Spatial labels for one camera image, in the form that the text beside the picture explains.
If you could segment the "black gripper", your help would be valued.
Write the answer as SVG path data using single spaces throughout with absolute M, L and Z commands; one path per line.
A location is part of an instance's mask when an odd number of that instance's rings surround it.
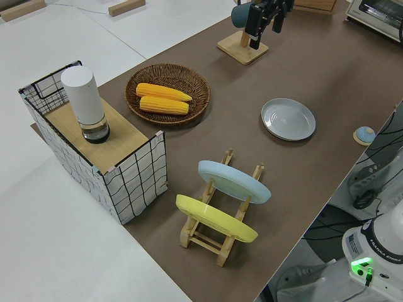
M 273 19 L 272 31 L 280 33 L 284 19 L 287 17 L 287 13 L 292 11 L 294 2 L 294 0 L 262 0 L 252 3 L 245 26 L 245 32 L 250 38 L 249 46 L 251 48 L 259 48 L 262 27 L 264 21 L 266 21 L 265 13 L 276 13 Z

